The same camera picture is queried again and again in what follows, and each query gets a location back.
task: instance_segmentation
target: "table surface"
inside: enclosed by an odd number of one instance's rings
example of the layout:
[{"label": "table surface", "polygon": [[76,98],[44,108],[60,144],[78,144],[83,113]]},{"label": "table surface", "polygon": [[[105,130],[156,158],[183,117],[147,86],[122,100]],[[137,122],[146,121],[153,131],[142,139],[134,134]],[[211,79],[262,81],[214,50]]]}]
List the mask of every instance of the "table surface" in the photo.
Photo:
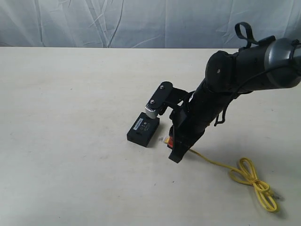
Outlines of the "table surface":
[{"label": "table surface", "polygon": [[299,225],[301,86],[241,96],[194,146],[233,166],[251,158],[279,214],[227,169],[169,160],[170,111],[150,147],[126,139],[162,81],[194,90],[216,51],[0,48],[0,225]]}]

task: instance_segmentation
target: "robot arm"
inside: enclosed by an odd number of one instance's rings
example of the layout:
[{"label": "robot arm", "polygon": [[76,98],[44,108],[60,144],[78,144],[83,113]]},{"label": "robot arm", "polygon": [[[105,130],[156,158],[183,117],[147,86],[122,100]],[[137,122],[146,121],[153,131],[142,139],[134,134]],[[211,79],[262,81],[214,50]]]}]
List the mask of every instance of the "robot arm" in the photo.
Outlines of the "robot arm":
[{"label": "robot arm", "polygon": [[[240,26],[247,37],[241,34]],[[230,102],[242,94],[255,90],[292,88],[301,80],[301,46],[298,40],[274,36],[255,41],[251,26],[245,22],[235,26],[239,38],[247,40],[246,47],[237,53],[218,51],[208,60],[205,78],[191,93],[173,88],[163,82],[146,105],[150,118],[173,108],[170,119],[169,159],[178,163],[185,153],[201,138],[206,127],[225,122]]]}]

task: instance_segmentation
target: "black battery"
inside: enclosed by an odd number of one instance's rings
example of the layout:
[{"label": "black battery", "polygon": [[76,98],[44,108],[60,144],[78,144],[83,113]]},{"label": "black battery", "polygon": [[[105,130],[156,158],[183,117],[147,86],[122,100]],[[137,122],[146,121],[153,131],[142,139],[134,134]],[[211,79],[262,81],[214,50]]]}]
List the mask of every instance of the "black battery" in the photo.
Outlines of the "black battery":
[{"label": "black battery", "polygon": [[135,144],[147,147],[158,128],[160,119],[151,119],[146,113],[141,112],[131,129],[127,133],[127,140]]}]

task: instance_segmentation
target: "white backdrop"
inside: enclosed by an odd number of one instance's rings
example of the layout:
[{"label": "white backdrop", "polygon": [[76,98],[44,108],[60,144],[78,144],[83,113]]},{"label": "white backdrop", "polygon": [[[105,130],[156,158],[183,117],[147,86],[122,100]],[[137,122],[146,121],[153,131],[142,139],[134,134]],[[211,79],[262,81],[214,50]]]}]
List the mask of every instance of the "white backdrop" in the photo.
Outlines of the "white backdrop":
[{"label": "white backdrop", "polygon": [[0,0],[0,46],[238,48],[254,37],[301,39],[300,0]]}]

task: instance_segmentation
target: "yellow wire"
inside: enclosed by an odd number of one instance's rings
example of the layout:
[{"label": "yellow wire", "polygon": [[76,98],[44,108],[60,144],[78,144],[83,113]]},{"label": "yellow wire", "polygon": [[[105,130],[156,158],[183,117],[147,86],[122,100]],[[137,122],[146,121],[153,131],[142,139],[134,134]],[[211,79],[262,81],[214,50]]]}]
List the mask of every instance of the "yellow wire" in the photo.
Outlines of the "yellow wire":
[{"label": "yellow wire", "polygon": [[[258,179],[255,166],[253,165],[250,159],[241,158],[238,162],[238,169],[237,169],[235,167],[228,166],[217,161],[212,161],[192,149],[190,149],[190,151],[198,155],[199,157],[205,159],[207,162],[211,164],[230,169],[229,176],[232,180],[240,184],[250,185],[254,187],[258,201],[266,211],[268,212],[279,211],[279,206],[277,205],[276,201],[273,198],[274,195],[273,191],[271,190],[270,186],[266,182]],[[245,180],[239,179],[238,177],[235,176],[234,173],[240,174]]]}]

